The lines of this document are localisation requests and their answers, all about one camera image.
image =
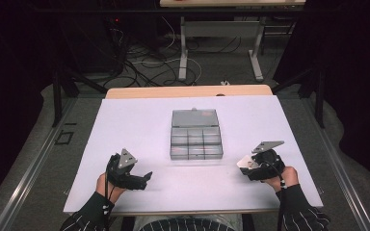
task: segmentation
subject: person's arm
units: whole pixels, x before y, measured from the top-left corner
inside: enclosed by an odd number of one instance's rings
[[[104,228],[104,208],[111,212],[119,197],[125,189],[114,187],[110,182],[107,185],[108,197],[105,197],[105,174],[101,174],[97,179],[95,192],[86,204],[62,225],[62,231],[73,230],[103,230]]]
[[[328,230],[330,218],[311,206],[299,183],[297,171],[286,167],[281,174],[287,187],[284,193],[284,225],[287,230]],[[278,177],[265,180],[276,192],[280,199],[281,186]]]

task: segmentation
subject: person's right hand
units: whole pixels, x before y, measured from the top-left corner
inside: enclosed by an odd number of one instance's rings
[[[281,176],[284,179],[286,187],[299,184],[298,173],[293,167],[285,167]],[[264,180],[263,182],[269,184],[275,190],[275,192],[281,190],[280,178],[278,178],[278,176]]]

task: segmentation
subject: white tabletop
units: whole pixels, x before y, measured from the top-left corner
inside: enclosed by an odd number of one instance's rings
[[[172,161],[172,110],[216,109],[224,156],[213,161]],[[284,141],[275,151],[299,172],[311,205],[322,207],[303,156],[276,96],[104,99],[83,154],[65,213],[79,210],[97,177],[125,147],[138,159],[131,173],[152,171],[144,191],[125,192],[114,215],[212,214],[276,210],[272,188],[252,182],[236,163],[261,141]]]
[[[161,7],[300,6],[305,0],[161,0]]]

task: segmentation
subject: hand-mounted device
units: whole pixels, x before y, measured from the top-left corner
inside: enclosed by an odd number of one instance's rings
[[[284,170],[284,162],[273,148],[282,144],[284,141],[263,141],[251,152],[254,156],[245,156],[237,166],[251,181],[279,176]]]
[[[125,148],[121,155],[111,156],[107,165],[107,178],[114,186],[128,190],[144,190],[146,182],[151,179],[152,171],[144,177],[131,175],[130,171],[137,163],[137,159]]]

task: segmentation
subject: wooden tabletop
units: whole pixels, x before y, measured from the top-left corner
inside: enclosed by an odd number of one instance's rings
[[[305,0],[161,0],[161,7],[255,7],[304,5]]]
[[[273,95],[267,85],[192,86],[110,89],[106,99],[202,97],[217,95]]]

